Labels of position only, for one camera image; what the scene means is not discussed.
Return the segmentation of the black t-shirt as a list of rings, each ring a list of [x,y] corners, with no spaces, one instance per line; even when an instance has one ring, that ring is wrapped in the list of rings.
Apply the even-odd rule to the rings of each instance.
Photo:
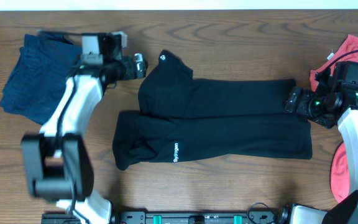
[[[163,50],[139,88],[137,111],[122,111],[112,142],[116,166],[179,163],[226,154],[310,159],[311,126],[284,109],[293,79],[196,79]]]

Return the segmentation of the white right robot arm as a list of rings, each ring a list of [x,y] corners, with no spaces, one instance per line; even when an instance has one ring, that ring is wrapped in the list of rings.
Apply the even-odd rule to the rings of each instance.
[[[288,209],[287,223],[358,223],[358,86],[330,90],[294,87],[285,109],[341,133],[349,169],[349,195],[325,212],[304,205]]]

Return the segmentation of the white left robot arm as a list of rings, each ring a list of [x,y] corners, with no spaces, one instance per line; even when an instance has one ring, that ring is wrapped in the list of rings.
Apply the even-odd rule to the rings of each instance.
[[[65,92],[39,133],[21,140],[31,196],[52,201],[80,223],[115,223],[112,203],[94,189],[94,172],[83,136],[106,87],[118,80],[144,78],[142,54],[104,62],[102,55],[80,55],[71,66]]]

